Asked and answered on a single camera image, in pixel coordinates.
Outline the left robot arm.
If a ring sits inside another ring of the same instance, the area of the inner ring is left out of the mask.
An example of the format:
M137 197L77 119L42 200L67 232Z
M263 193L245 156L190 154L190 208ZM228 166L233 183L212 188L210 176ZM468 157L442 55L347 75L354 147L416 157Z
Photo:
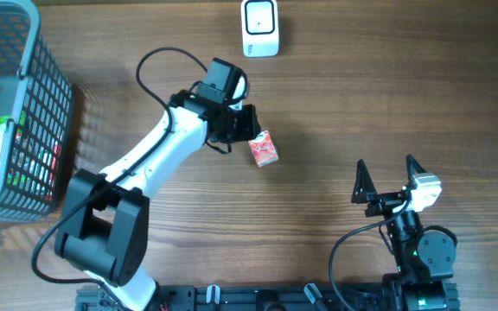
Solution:
M169 111L128 154L68 184L54 251L98 281L123 310L158 310L160 288L143 265L150 199L207 140L245 142L260 132L254 105L233 109L182 90Z

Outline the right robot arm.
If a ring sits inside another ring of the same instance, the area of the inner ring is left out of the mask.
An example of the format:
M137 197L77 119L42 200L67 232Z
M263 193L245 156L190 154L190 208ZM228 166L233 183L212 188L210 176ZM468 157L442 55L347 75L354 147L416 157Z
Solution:
M367 165L359 160L351 201L367 206L365 215L385 220L380 229L398 271L383 277L386 306L391 310L458 310L454 275L457 237L440 225L422 225L419 213L434 205L442 192L438 177L412 155L405 159L408 182L399 191L380 194Z

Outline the red Kleenex tissue pack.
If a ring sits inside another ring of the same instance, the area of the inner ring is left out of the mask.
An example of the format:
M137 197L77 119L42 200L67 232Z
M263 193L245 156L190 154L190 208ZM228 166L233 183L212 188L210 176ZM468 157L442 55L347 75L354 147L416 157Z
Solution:
M248 144L258 167L263 167L279 159L278 151L268 130L260 132Z

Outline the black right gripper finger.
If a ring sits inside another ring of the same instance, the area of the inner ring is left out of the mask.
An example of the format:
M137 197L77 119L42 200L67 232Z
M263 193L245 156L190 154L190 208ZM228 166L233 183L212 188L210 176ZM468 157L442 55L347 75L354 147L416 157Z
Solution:
M426 170L418 163L412 154L405 157L406 172L409 178L412 178L415 174L423 174Z
M364 204L377 200L377 190L369 174L367 165L363 159L357 162L356 178L351 202L354 204Z

